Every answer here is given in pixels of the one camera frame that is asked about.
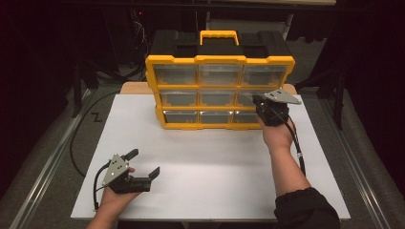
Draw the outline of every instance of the white paper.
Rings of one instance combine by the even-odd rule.
[[[304,154],[307,177],[336,209],[349,219],[304,104],[289,105]],[[130,160],[135,177],[146,177],[160,166],[151,192],[130,203],[121,219],[128,220],[269,220],[275,219],[276,198],[270,157],[261,130],[164,130],[155,115],[151,94],[116,96],[94,158],[72,212],[74,219],[94,216],[96,171],[113,154],[139,149]],[[104,178],[100,175],[98,187]],[[100,201],[102,191],[97,193]]]

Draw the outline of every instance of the table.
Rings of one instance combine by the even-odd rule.
[[[113,154],[138,148],[130,161],[136,177],[160,166],[151,192],[131,202],[121,220],[263,221],[275,220],[275,191],[270,158],[260,130],[163,130],[155,100],[145,84],[124,85],[98,142],[71,217],[91,219],[96,171]],[[128,94],[143,87],[143,94]],[[341,219],[350,214],[311,126],[304,105],[290,105],[311,184],[328,199]],[[104,174],[101,174],[98,186]]]

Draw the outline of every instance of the clear plastic drawer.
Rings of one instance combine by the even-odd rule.
[[[153,66],[158,84],[196,84],[195,65],[160,65]]]
[[[233,112],[231,111],[200,111],[201,123],[230,123]]]
[[[196,106],[197,90],[160,90],[162,106]]]
[[[254,111],[235,111],[233,116],[234,123],[257,123],[256,112]]]
[[[163,111],[167,123],[197,123],[197,111]]]
[[[199,66],[202,86],[236,86],[241,76],[241,65],[203,64]]]
[[[282,65],[246,65],[242,85],[279,87],[287,67]]]
[[[236,90],[199,90],[200,106],[233,106]]]

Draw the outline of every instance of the human hand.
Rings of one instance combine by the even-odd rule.
[[[292,144],[292,135],[286,125],[277,127],[266,126],[263,120],[257,116],[258,122],[263,130],[263,140],[271,154],[279,151],[289,151]],[[287,124],[293,129],[292,121],[289,118]]]
[[[134,173],[135,169],[130,168],[129,172]],[[110,187],[106,187],[97,213],[87,228],[111,228],[126,206],[139,194],[116,194]]]

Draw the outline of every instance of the wire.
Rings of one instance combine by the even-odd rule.
[[[75,163],[74,152],[73,152],[74,141],[75,141],[75,137],[76,137],[76,135],[77,135],[77,132],[78,132],[78,130],[79,130],[79,128],[80,128],[81,123],[82,123],[83,120],[84,120],[84,117],[90,112],[90,110],[91,110],[99,101],[101,101],[102,99],[104,99],[104,98],[106,98],[106,97],[108,97],[108,96],[110,96],[110,95],[112,95],[112,94],[118,94],[118,93],[119,93],[119,91],[115,91],[115,92],[106,94],[106,95],[102,96],[101,98],[99,98],[96,102],[94,102],[94,103],[92,104],[92,106],[90,106],[90,108],[84,113],[83,117],[80,119],[80,121],[79,121],[78,124],[77,124],[77,127],[75,128],[75,131],[74,131],[73,136],[72,136],[71,144],[70,144],[70,146],[69,146],[69,151],[70,151],[70,156],[71,156],[72,164],[74,165],[75,169],[77,170],[77,172],[78,172],[82,177],[86,177],[86,176],[84,175],[83,172],[80,171],[80,169],[78,168],[77,164]]]
[[[96,193],[97,193],[98,190],[104,188],[104,187],[102,187],[102,188],[97,189],[98,177],[100,176],[100,174],[101,174],[101,172],[102,172],[103,170],[105,170],[105,169],[108,168],[109,165],[110,165],[110,161],[109,161],[107,164],[103,165],[103,166],[98,170],[98,172],[97,172],[97,174],[96,174],[96,177],[95,177],[95,183],[93,184],[93,202],[94,202],[94,204],[95,204],[95,211],[98,210],[98,202],[97,202],[97,195],[96,195]]]
[[[306,174],[306,170],[305,170],[305,161],[304,161],[304,158],[303,158],[303,153],[302,153],[302,151],[301,151],[300,144],[299,144],[299,142],[298,142],[298,135],[297,135],[297,132],[296,132],[297,129],[295,128],[294,121],[292,120],[292,118],[291,118],[290,116],[288,116],[288,118],[291,120],[292,126],[293,126],[293,128],[294,128],[295,131],[293,131],[293,130],[291,129],[291,127],[288,125],[288,123],[287,123],[279,114],[277,114],[276,111],[274,111],[274,110],[273,110],[272,108],[270,108],[270,107],[268,107],[268,108],[269,108],[278,118],[280,118],[280,120],[283,121],[284,125],[286,125],[287,129],[288,129],[289,132],[291,133],[292,140],[294,141],[295,148],[297,149],[297,157],[298,157],[298,160],[299,160],[299,162],[300,162],[301,171],[303,172],[304,176],[306,176],[307,174]]]

